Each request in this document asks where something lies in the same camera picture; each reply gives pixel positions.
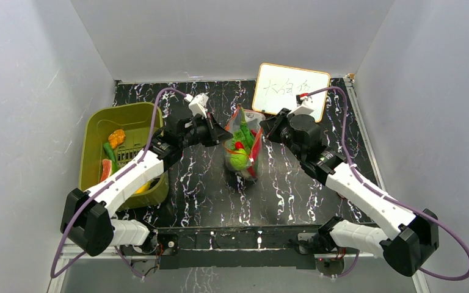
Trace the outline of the green lettuce head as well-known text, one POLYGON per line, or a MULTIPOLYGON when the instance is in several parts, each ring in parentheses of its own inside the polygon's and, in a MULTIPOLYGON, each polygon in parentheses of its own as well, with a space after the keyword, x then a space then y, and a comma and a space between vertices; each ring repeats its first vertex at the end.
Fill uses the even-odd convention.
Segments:
POLYGON ((253 129, 250 129, 247 122, 242 121, 239 125, 239 128, 233 133, 233 140, 231 142, 231 149, 236 151, 235 143, 240 141, 245 147, 247 154, 251 152, 252 146, 254 144, 256 137, 256 132, 253 129))

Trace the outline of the clear zip top bag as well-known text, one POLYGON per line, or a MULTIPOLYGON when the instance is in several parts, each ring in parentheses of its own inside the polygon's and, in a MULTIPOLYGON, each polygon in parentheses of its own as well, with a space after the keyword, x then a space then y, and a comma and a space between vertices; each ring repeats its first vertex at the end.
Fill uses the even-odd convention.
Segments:
POLYGON ((226 126, 233 137, 223 143, 225 166, 245 180, 256 181, 260 176, 263 144, 260 123, 264 119, 262 113, 239 106, 226 126))

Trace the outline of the light green round fruit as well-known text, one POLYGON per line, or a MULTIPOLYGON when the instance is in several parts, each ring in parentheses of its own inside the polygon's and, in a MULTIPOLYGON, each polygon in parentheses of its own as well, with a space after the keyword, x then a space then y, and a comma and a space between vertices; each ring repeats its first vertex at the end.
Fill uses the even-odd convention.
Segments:
POLYGON ((247 154, 245 149, 237 149, 236 151, 230 154, 228 162, 230 163, 234 171, 242 171, 248 167, 249 155, 247 154))

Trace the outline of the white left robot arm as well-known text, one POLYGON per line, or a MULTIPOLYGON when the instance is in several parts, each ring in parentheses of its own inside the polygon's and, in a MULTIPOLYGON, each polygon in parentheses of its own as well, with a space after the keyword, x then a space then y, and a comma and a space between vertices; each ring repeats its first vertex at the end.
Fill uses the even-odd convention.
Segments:
POLYGON ((119 171, 85 191, 75 188, 68 194, 60 226, 61 242, 69 239, 89 256, 119 245, 134 245, 143 254, 153 253, 158 238, 146 224, 114 220, 112 216, 137 189, 177 163, 184 149, 197 144, 214 147, 232 137, 211 113, 157 129, 145 148, 119 171))

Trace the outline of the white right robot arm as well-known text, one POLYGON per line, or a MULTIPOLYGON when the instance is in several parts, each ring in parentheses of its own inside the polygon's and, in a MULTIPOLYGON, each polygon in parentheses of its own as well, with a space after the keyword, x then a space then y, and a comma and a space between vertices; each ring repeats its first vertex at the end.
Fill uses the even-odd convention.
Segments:
POLYGON ((323 143, 322 129, 313 117, 282 109, 260 126, 268 140, 282 143, 292 152, 309 177, 349 200, 377 225, 373 228, 332 217, 310 239, 310 247, 328 253, 341 247, 372 253, 406 277, 413 276, 438 249, 437 225, 369 190, 347 159, 323 143))

